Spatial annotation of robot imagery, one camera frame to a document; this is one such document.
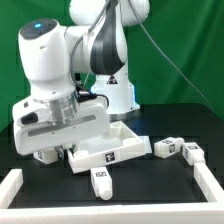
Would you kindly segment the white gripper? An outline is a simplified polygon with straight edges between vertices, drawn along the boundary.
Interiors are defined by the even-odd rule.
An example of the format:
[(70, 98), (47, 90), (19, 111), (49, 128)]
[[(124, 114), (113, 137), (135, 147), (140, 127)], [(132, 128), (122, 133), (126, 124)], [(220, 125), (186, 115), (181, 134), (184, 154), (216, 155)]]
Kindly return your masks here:
[(83, 102), (74, 118), (68, 122), (46, 122), (19, 127), (13, 124), (15, 147), (19, 154), (54, 148), (64, 160), (65, 153), (60, 145), (101, 135), (109, 131), (110, 122), (104, 106), (97, 100)]

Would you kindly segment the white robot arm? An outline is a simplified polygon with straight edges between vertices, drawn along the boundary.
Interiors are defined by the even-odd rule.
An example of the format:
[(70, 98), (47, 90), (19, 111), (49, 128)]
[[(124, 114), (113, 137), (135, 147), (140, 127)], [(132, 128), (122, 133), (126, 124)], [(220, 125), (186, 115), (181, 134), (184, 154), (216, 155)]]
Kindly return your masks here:
[(113, 75), (127, 61), (123, 28), (142, 23), (149, 0), (71, 0), (74, 24), (36, 19), (18, 33), (19, 52), (30, 96), (13, 106), (19, 154), (53, 150), (104, 134), (110, 122), (97, 100), (80, 103), (75, 73)]

